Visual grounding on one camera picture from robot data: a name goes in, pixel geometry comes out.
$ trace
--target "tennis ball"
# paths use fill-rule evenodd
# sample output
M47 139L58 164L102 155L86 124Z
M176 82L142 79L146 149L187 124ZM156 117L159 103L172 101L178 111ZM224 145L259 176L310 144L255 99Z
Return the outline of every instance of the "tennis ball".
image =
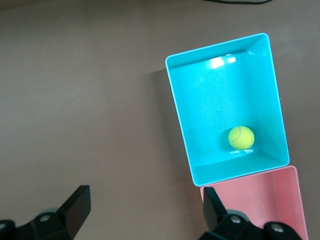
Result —
M237 150L247 150L255 142L254 133L246 126L236 126L229 132L229 143Z

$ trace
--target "pink plastic bin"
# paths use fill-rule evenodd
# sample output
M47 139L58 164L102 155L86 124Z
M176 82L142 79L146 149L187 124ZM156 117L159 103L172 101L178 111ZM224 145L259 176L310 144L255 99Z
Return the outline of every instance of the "pink plastic bin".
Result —
M308 240L297 169L286 166L204 187L214 187L226 209L245 213L250 221L263 227L266 222L291 226L303 240Z

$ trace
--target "gray tabletop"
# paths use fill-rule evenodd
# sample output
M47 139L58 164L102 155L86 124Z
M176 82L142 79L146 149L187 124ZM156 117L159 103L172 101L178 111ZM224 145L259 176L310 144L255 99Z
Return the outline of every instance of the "gray tabletop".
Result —
M264 32L320 238L320 1L21 2L0 0L0 219L24 224L89 184L76 239L198 239L207 227L165 59Z

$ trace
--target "blue tray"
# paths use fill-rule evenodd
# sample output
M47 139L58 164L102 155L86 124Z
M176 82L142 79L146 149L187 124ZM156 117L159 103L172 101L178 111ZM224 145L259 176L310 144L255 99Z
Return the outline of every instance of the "blue tray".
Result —
M289 164L267 34L174 54L165 64L196 186ZM254 132L250 149L230 146L236 126Z

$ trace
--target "tennis ball seam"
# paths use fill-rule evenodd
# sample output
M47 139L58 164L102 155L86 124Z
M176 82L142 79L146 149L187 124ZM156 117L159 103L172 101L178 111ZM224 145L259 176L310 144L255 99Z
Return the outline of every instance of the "tennis ball seam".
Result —
M238 126L237 128L239 128L239 135L238 135L238 137L237 137L235 140L229 140L229 142L236 142L236 141L238 141L239 138L241 137L241 132L242 132L241 127Z

